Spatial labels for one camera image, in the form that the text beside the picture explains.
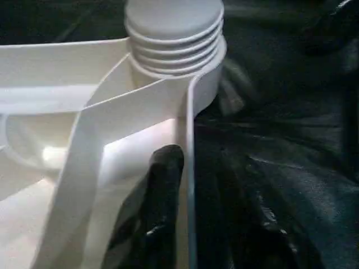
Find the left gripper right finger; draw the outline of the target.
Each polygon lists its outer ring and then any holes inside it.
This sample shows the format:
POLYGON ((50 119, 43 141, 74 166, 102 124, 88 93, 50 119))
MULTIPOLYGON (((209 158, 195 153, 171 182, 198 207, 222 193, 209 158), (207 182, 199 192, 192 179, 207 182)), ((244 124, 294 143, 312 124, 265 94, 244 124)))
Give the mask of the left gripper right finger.
POLYGON ((196 155, 199 268, 314 268, 315 251, 263 171, 232 152, 196 155))

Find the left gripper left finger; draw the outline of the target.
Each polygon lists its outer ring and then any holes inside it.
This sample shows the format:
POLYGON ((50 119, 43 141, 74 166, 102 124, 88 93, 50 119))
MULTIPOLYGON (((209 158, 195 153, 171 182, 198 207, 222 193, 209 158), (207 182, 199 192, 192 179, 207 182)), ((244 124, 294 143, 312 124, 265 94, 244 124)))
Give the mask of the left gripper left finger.
POLYGON ((184 154, 166 145, 125 199, 104 255, 104 268, 175 268, 176 222, 184 154))

